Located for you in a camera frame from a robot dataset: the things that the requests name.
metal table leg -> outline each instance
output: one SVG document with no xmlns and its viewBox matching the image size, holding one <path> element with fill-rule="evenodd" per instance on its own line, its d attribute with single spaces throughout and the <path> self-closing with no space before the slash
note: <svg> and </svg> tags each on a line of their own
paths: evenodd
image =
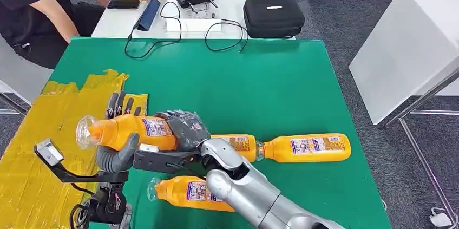
<svg viewBox="0 0 459 229">
<path fill-rule="evenodd" d="M 385 124 L 386 127 L 390 127 L 395 121 L 400 122 L 403 130 L 405 131 L 406 135 L 408 136 L 408 139 L 410 140 L 411 146 L 413 147 L 413 149 L 416 152 L 416 155 L 421 161 L 421 164 L 425 172 L 429 176 L 430 182 L 434 186 L 435 192 L 440 198 L 440 201 L 442 202 L 446 210 L 446 213 L 448 214 L 451 221 L 455 220 L 456 218 L 455 213 L 453 209 L 451 208 L 451 205 L 449 204 L 448 199 L 444 195 L 443 190 L 441 189 L 434 173 L 432 172 L 432 169 L 430 169 L 429 164 L 427 163 L 424 155 L 421 152 L 421 149 L 419 148 L 414 136 L 412 135 L 410 129 L 408 128 L 408 125 L 406 124 L 403 118 L 408 114 L 459 115 L 459 111 L 452 111 L 452 110 L 418 110 L 416 109 L 420 107 L 423 103 L 425 103 L 427 100 L 435 96 L 440 90 L 442 90 L 449 84 L 453 83 L 458 78 L 459 78 L 459 69 L 456 69 L 453 73 L 445 77 L 440 83 L 432 87 L 429 91 L 427 91 L 425 94 L 419 97 L 415 102 L 410 104 L 408 107 L 403 109 L 399 114 L 397 114 L 394 118 L 392 118 L 389 122 Z"/>
<path fill-rule="evenodd" d="M 459 111 L 450 110 L 413 110 L 410 114 L 428 114 L 428 115 L 459 115 Z"/>
<path fill-rule="evenodd" d="M 421 97 L 419 97 L 414 103 L 410 104 L 403 111 L 401 111 L 394 118 L 392 118 L 389 122 L 387 122 L 386 127 L 390 127 L 398 119 L 404 118 L 407 114 L 411 113 L 411 111 L 421 106 L 423 103 L 425 103 L 427 100 L 432 98 L 439 91 L 447 87 L 449 84 L 453 83 L 458 78 L 459 78 L 459 69 L 456 69 L 453 73 L 445 77 L 440 83 L 438 83 L 437 85 L 432 87 L 429 91 L 427 91 L 425 94 L 423 94 Z"/>
<path fill-rule="evenodd" d="M 0 109 L 0 115 L 18 115 L 20 113 L 12 109 Z"/>
<path fill-rule="evenodd" d="M 443 206 L 445 207 L 445 210 L 451 219 L 451 221 L 454 221 L 455 215 L 454 211 L 451 208 L 451 205 L 449 204 L 448 200 L 446 199 L 446 196 L 443 193 L 443 190 L 441 189 L 437 178 L 435 177 L 434 173 L 432 172 L 432 169 L 430 169 L 429 164 L 427 163 L 426 159 L 424 158 L 424 155 L 421 152 L 421 149 L 419 148 L 414 136 L 412 135 L 410 129 L 408 128 L 408 125 L 406 125 L 406 122 L 403 118 L 398 119 L 400 124 L 403 127 L 403 130 L 405 131 L 406 135 L 408 136 L 408 139 L 410 140 L 411 146 L 416 152 L 416 155 L 418 156 L 419 160 L 421 161 L 422 167 L 424 168 L 425 172 L 427 173 L 427 176 L 429 176 L 430 182 L 434 186 L 435 192 L 437 192 L 437 195 L 440 197 L 440 201 L 442 202 Z"/>
<path fill-rule="evenodd" d="M 9 106 L 11 106 L 16 112 L 19 114 L 26 116 L 27 115 L 27 110 L 24 109 L 22 106 L 18 105 L 15 101 L 11 100 L 5 93 L 0 93 L 0 100 L 4 101 L 7 103 Z"/>
</svg>

black case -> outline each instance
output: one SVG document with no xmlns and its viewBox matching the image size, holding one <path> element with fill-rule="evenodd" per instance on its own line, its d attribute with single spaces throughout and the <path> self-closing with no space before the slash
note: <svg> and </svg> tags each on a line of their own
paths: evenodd
<svg viewBox="0 0 459 229">
<path fill-rule="evenodd" d="M 244 21 L 252 38 L 283 38 L 300 33 L 304 15 L 295 0 L 246 0 Z"/>
</svg>

yellow mat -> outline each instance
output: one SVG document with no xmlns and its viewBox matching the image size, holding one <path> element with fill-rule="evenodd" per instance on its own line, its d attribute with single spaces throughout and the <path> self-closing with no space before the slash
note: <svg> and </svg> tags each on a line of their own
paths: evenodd
<svg viewBox="0 0 459 229">
<path fill-rule="evenodd" d="M 11 140 L 0 161 L 0 229 L 69 228 L 69 212 L 83 193 L 63 184 L 34 154 L 33 146 L 51 138 L 64 156 L 62 164 L 76 174 L 94 174 L 95 148 L 82 150 L 75 142 L 81 117 L 104 118 L 114 91 L 129 76 L 108 69 L 105 75 L 89 75 L 81 91 L 76 84 L 47 83 Z M 147 95 L 134 98 L 133 109 L 146 113 Z M 94 190 L 95 184 L 82 185 Z"/>
</svg>

orange juice bottle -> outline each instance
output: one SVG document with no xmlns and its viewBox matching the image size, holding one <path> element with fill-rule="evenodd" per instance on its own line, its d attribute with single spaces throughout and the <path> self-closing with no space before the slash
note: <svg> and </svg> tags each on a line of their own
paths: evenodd
<svg viewBox="0 0 459 229">
<path fill-rule="evenodd" d="M 147 189 L 148 199 L 162 199 L 173 206 L 206 210 L 228 211 L 234 209 L 215 197 L 206 182 L 196 176 L 176 176 L 169 180 L 152 179 Z"/>
<path fill-rule="evenodd" d="M 259 149 L 277 162 L 341 161 L 351 155 L 351 145 L 341 133 L 280 136 Z"/>
<path fill-rule="evenodd" d="M 76 127 L 76 142 L 83 148 L 94 145 L 121 150 L 131 133 L 139 134 L 139 143 L 155 145 L 159 150 L 176 149 L 176 139 L 167 122 L 159 117 L 124 114 L 109 120 L 88 115 Z"/>
<path fill-rule="evenodd" d="M 251 134 L 212 134 L 211 137 L 224 139 L 249 162 L 263 159 L 263 155 L 260 155 L 263 152 L 259 151 L 263 144 Z"/>
</svg>

smartphone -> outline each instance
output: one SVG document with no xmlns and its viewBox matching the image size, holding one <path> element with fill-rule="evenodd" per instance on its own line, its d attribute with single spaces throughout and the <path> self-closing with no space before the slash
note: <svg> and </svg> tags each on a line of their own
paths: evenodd
<svg viewBox="0 0 459 229">
<path fill-rule="evenodd" d="M 139 7 L 139 0 L 111 0 L 107 9 L 135 10 Z"/>
</svg>

